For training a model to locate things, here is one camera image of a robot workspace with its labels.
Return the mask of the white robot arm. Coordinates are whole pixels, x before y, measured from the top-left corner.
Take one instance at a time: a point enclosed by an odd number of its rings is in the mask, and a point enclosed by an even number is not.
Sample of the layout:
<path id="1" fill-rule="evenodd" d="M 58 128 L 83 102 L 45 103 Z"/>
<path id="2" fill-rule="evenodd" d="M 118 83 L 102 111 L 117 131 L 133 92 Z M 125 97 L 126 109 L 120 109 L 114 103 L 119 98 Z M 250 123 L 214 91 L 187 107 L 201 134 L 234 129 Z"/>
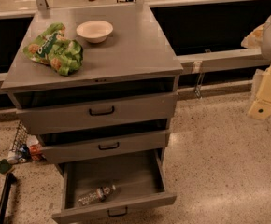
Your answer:
<path id="1" fill-rule="evenodd" d="M 246 49 L 260 49 L 262 56 L 271 62 L 271 15 L 266 22 L 250 32 L 241 42 Z M 265 120 L 271 115 L 271 64 L 264 71 L 257 71 L 253 79 L 255 97 L 248 116 Z"/>

